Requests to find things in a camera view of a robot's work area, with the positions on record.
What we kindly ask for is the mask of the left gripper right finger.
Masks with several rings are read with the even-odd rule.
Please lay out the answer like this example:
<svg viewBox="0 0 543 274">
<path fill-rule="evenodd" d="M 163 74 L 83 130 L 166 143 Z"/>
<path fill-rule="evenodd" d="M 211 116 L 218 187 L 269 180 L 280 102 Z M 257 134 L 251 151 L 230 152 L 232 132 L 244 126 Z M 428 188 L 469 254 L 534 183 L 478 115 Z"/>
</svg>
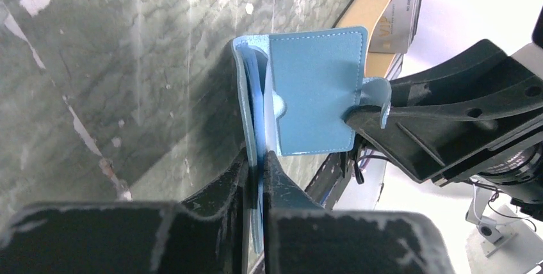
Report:
<svg viewBox="0 0 543 274">
<path fill-rule="evenodd" d="M 263 163 L 267 273 L 453 273 L 439 229 L 405 211 L 329 211 L 284 172 Z"/>
</svg>

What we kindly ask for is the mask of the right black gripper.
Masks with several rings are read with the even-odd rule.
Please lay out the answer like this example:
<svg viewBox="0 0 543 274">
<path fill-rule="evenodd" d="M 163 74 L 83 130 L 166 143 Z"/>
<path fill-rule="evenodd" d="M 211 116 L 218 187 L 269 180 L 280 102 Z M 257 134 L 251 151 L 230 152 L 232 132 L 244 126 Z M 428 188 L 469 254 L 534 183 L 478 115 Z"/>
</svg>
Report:
<svg viewBox="0 0 543 274">
<path fill-rule="evenodd" d="M 346 123 L 412 180 L 443 187 L 477 175 L 542 219 L 542 21 L 508 55 L 490 40 L 391 82 L 387 120 L 374 106 Z"/>
</svg>

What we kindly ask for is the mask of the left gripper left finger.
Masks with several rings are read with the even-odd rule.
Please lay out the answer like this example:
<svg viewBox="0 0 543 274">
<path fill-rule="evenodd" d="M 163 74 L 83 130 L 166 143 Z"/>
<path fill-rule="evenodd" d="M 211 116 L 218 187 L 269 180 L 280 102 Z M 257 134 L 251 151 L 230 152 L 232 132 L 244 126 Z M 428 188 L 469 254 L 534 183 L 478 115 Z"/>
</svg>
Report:
<svg viewBox="0 0 543 274">
<path fill-rule="evenodd" d="M 246 273 L 248 159 L 241 151 L 181 202 L 42 202 L 1 232 L 2 273 Z"/>
</svg>

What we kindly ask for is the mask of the blue leather card holder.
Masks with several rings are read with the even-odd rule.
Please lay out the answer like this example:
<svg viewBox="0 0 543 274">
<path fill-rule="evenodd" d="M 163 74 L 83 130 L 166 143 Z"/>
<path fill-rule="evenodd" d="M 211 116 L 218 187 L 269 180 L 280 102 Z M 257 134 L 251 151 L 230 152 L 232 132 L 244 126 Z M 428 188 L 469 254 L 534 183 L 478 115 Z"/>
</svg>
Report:
<svg viewBox="0 0 543 274">
<path fill-rule="evenodd" d="M 244 35 L 231 44 L 250 166 L 254 250 L 264 250 L 264 160 L 353 149 L 349 111 L 376 106 L 384 127 L 391 84 L 364 73 L 368 30 L 362 26 L 301 33 Z"/>
</svg>

